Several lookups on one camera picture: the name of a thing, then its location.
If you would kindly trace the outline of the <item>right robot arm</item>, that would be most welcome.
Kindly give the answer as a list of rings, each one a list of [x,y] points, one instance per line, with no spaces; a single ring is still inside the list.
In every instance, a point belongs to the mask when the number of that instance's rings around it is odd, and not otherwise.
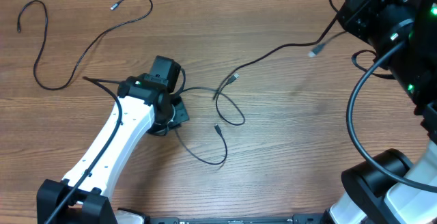
[[[354,86],[346,126],[363,162],[341,174],[344,194],[324,223],[436,222],[436,0],[345,0],[339,24],[373,47],[376,57]],[[352,120],[358,93],[376,69],[389,71],[414,103],[428,136],[413,163],[395,149],[371,156]]]

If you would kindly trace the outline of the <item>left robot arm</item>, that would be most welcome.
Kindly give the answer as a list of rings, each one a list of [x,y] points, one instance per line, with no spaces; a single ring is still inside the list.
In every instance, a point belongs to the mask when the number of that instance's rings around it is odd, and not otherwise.
[[[150,72],[130,76],[111,93],[110,117],[88,151],[62,180],[45,180],[37,192],[39,223],[149,223],[145,214],[119,208],[111,198],[133,150],[144,134],[165,136],[188,120],[176,89],[185,71],[157,56]]]

